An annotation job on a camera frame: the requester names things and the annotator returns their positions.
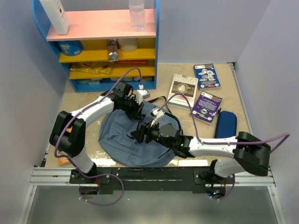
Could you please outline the blue fabric backpack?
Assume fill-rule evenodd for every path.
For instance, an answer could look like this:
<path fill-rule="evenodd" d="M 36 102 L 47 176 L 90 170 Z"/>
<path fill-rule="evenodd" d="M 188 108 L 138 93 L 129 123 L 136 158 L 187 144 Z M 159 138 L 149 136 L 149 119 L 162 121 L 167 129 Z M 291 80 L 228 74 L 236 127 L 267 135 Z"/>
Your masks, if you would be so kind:
<path fill-rule="evenodd" d="M 175 157 L 171 149 L 155 141 L 138 143 L 130 134 L 144 122 L 151 121 L 150 111 L 156 107 L 153 103 L 159 98 L 144 102 L 142 121 L 130 120 L 122 110 L 104 117 L 98 142 L 114 161 L 129 167 L 159 168 Z"/>

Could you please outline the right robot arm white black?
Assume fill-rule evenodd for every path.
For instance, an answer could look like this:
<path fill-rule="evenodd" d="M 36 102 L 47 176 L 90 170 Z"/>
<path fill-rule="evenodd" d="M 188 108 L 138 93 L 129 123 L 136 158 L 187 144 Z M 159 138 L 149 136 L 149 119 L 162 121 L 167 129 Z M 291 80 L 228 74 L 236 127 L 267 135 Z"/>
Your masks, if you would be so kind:
<path fill-rule="evenodd" d="M 223 139 L 197 139 L 180 133 L 171 124 L 163 126 L 143 124 L 131 132 L 138 143 L 156 143 L 172 150 L 180 158 L 216 156 L 207 171 L 199 174 L 207 183 L 220 183 L 230 175 L 248 172 L 256 176 L 267 176 L 271 147 L 266 143 L 255 143 L 257 138 L 247 132 Z"/>

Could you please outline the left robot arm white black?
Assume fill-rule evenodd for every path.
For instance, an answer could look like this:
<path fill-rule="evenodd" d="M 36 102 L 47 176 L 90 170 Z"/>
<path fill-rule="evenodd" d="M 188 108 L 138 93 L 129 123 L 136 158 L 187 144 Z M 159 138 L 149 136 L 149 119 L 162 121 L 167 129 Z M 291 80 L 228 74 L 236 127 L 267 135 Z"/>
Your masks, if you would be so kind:
<path fill-rule="evenodd" d="M 97 177 L 96 164 L 84 149 L 86 129 L 115 110 L 124 111 L 129 119 L 141 120 L 143 100 L 150 93 L 142 85 L 139 87 L 133 93 L 133 87 L 121 81 L 85 107 L 73 112 L 61 111 L 57 115 L 49 142 L 81 170 L 80 177 L 86 183 L 94 182 Z"/>

